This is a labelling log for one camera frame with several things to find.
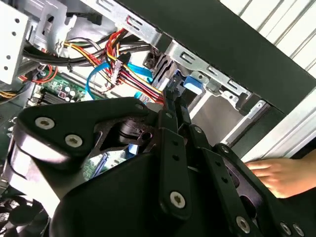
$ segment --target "finger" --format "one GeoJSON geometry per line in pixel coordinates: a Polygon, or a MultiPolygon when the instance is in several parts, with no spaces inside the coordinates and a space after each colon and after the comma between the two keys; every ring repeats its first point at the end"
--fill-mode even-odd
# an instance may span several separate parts
{"type": "Polygon", "coordinates": [[[258,160],[246,163],[246,165],[249,169],[266,169],[271,166],[271,163],[269,160],[258,160]]]}
{"type": "Polygon", "coordinates": [[[270,182],[269,176],[259,177],[259,179],[268,189],[275,189],[274,184],[270,182]]]}
{"type": "Polygon", "coordinates": [[[270,169],[268,169],[268,168],[267,169],[252,169],[251,171],[257,177],[265,177],[265,176],[271,175],[270,169]]]}

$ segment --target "black metal arm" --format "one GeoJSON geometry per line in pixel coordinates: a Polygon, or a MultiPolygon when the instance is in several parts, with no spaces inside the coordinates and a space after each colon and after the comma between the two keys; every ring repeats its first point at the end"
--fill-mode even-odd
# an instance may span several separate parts
{"type": "Polygon", "coordinates": [[[134,98],[27,108],[13,135],[4,177],[54,213],[50,236],[316,236],[171,92],[158,113],[134,98]],[[87,158],[128,144],[137,156],[83,181],[87,158]]]}

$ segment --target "fan blade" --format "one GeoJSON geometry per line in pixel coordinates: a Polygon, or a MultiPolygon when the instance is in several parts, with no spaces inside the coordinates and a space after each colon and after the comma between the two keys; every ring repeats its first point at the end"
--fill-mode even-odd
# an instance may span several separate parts
{"type": "Polygon", "coordinates": [[[0,221],[0,232],[5,227],[5,225],[8,223],[8,221],[0,221]]]}
{"type": "Polygon", "coordinates": [[[13,228],[13,229],[7,230],[3,237],[19,237],[19,234],[16,228],[13,228]]]}
{"type": "Polygon", "coordinates": [[[12,210],[12,206],[10,205],[11,199],[8,198],[4,201],[3,205],[5,206],[5,208],[12,210]]]}
{"type": "Polygon", "coordinates": [[[12,210],[11,206],[10,207],[0,206],[0,214],[10,212],[11,210],[12,210]]]}
{"type": "Polygon", "coordinates": [[[18,195],[12,196],[11,199],[16,201],[20,206],[27,204],[26,199],[18,195]]]}

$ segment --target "green circuit board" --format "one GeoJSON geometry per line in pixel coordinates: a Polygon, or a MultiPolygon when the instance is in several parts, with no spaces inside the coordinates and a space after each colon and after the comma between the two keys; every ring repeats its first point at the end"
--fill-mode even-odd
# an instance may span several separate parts
{"type": "Polygon", "coordinates": [[[84,87],[69,82],[60,74],[57,74],[52,81],[44,83],[42,86],[50,93],[62,99],[66,99],[68,97],[70,100],[75,99],[76,101],[81,101],[85,95],[84,87]]]}

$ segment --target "wire bundle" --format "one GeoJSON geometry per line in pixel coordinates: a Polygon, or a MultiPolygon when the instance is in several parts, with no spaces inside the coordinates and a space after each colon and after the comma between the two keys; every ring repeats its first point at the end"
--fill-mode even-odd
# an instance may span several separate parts
{"type": "Polygon", "coordinates": [[[30,88],[30,86],[31,86],[31,82],[27,81],[17,91],[14,91],[14,90],[12,90],[12,91],[0,91],[0,105],[17,98],[19,95],[26,92],[30,88]]]}
{"type": "MultiPolygon", "coordinates": [[[[99,73],[107,82],[109,89],[114,88],[120,84],[127,84],[130,87],[140,91],[145,96],[147,96],[151,101],[163,104],[163,98],[161,95],[161,91],[157,90],[145,80],[140,78],[136,73],[139,73],[144,76],[152,75],[152,73],[148,69],[143,69],[137,67],[135,65],[131,65],[128,63],[123,64],[122,68],[119,70],[117,81],[111,81],[111,76],[114,72],[114,66],[120,55],[122,53],[126,53],[129,50],[132,52],[138,51],[146,51],[151,47],[143,41],[139,41],[139,39],[133,35],[127,36],[128,31],[125,29],[121,29],[119,31],[113,32],[107,37],[102,38],[98,42],[94,42],[87,38],[74,38],[70,39],[68,42],[64,44],[65,47],[70,47],[75,51],[79,52],[82,57],[81,58],[63,58],[56,57],[54,55],[50,55],[47,53],[43,53],[40,50],[34,48],[32,45],[27,44],[24,48],[24,56],[30,58],[34,61],[47,64],[49,67],[51,66],[67,66],[69,70],[71,70],[72,66],[89,66],[92,65],[94,70],[91,72],[89,77],[87,78],[87,83],[85,90],[88,94],[91,95],[93,99],[95,97],[91,93],[89,87],[89,81],[91,77],[96,73],[99,73]],[[106,42],[104,49],[99,45],[100,43],[106,42]],[[89,53],[85,50],[88,47],[94,47],[97,51],[94,53],[89,53]],[[122,47],[128,46],[136,46],[129,49],[122,49],[122,47]]],[[[45,83],[52,78],[44,78],[42,80],[35,80],[36,83],[45,83]]]]}
{"type": "MultiPolygon", "coordinates": [[[[35,82],[37,84],[43,84],[43,83],[47,83],[47,82],[53,80],[56,77],[56,75],[57,75],[58,67],[55,68],[54,74],[53,74],[53,67],[51,65],[48,65],[48,68],[49,68],[49,73],[48,73],[47,76],[45,76],[44,78],[39,79],[39,80],[34,80],[33,79],[33,80],[31,80],[31,82],[35,82]]],[[[20,76],[19,79],[21,81],[27,81],[28,80],[26,76],[20,76]]]]}
{"type": "MultiPolygon", "coordinates": [[[[89,75],[87,79],[87,84],[86,84],[86,91],[91,95],[92,98],[94,98],[94,96],[90,93],[90,89],[88,86],[89,80],[97,72],[104,71],[107,74],[107,77],[108,77],[107,80],[111,83],[110,77],[113,73],[114,64],[117,61],[116,57],[120,56],[119,41],[123,39],[123,37],[126,34],[127,34],[127,31],[125,29],[122,29],[120,31],[113,33],[110,36],[104,49],[104,53],[106,53],[105,54],[106,63],[103,63],[102,65],[100,65],[100,67],[95,68],[95,70],[93,70],[92,73],[89,75]]],[[[126,64],[123,65],[123,68],[119,72],[118,83],[119,84],[126,83],[132,88],[136,89],[137,91],[140,91],[141,93],[145,94],[151,101],[163,104],[161,91],[152,87],[149,83],[147,83],[145,80],[141,79],[138,75],[136,75],[130,69],[129,65],[126,65],[126,64]]]]}

